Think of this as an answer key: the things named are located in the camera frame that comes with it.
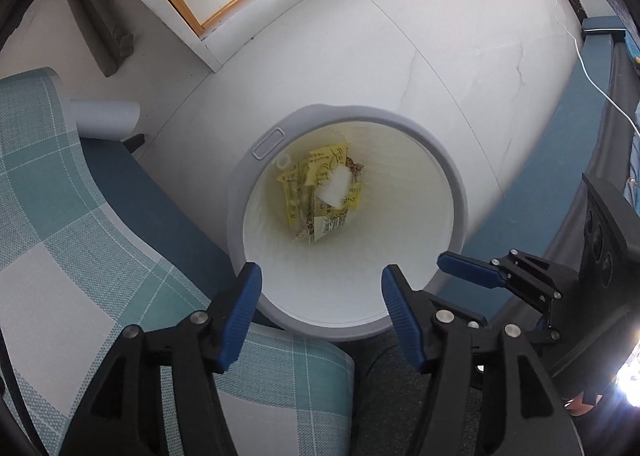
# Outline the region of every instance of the white trash bin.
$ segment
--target white trash bin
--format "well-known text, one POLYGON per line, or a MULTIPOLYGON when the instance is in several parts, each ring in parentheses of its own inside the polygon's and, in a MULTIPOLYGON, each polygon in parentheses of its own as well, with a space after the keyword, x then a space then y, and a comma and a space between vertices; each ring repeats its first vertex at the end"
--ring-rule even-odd
POLYGON ((258 309, 287 330, 331 341, 389 328, 383 268, 398 264, 414 289, 437 284, 438 255, 459 252, 466 229, 465 190, 439 142, 408 118, 363 106, 288 115, 240 160, 227 198, 234 269, 245 261, 262 269, 258 309), (345 141, 364 165, 358 209, 318 242, 294 241, 274 159, 345 141))

